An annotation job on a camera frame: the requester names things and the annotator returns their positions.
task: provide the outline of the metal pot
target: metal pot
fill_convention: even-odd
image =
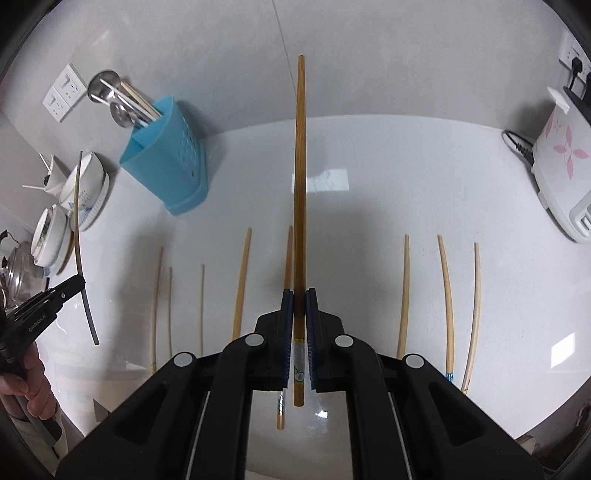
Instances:
[[[44,291],[43,268],[34,263],[30,242],[21,242],[8,257],[2,258],[2,286],[7,293],[7,306],[19,306],[33,295]]]

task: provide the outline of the blue utensil holder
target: blue utensil holder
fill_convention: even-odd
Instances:
[[[172,96],[154,103],[162,117],[134,128],[119,165],[180,215],[207,196],[205,146],[189,129]]]

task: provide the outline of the wall tile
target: wall tile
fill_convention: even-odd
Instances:
[[[84,98],[58,124],[41,99],[73,59],[86,80],[113,68],[149,98],[173,94],[199,135],[291,118],[294,92],[270,1],[64,0],[33,31],[0,108],[37,150],[72,166],[96,150],[116,164],[129,131]]]
[[[47,170],[37,152],[0,112],[0,232],[8,229],[22,240],[17,225],[35,230],[41,212],[55,203],[55,198],[21,185],[43,185],[45,175]]]
[[[541,131],[563,24],[532,0],[274,0],[309,116],[394,113]]]

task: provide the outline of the chopstick label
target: chopstick label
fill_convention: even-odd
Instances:
[[[294,339],[294,383],[304,383],[304,341]]]

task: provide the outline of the electrical socket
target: electrical socket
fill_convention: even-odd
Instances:
[[[43,106],[51,113],[51,116],[58,122],[61,122],[70,110],[70,107],[62,96],[58,93],[56,88],[52,86],[46,93],[43,99]]]
[[[578,57],[583,62],[583,71],[579,73],[579,80],[587,83],[587,74],[591,72],[591,62],[585,55],[581,45],[569,30],[564,30],[562,35],[562,45],[560,47],[559,60],[569,70],[572,69],[573,58]]]
[[[70,108],[74,107],[76,102],[84,97],[86,92],[84,81],[80,78],[71,63],[66,65],[61,71],[53,86]]]

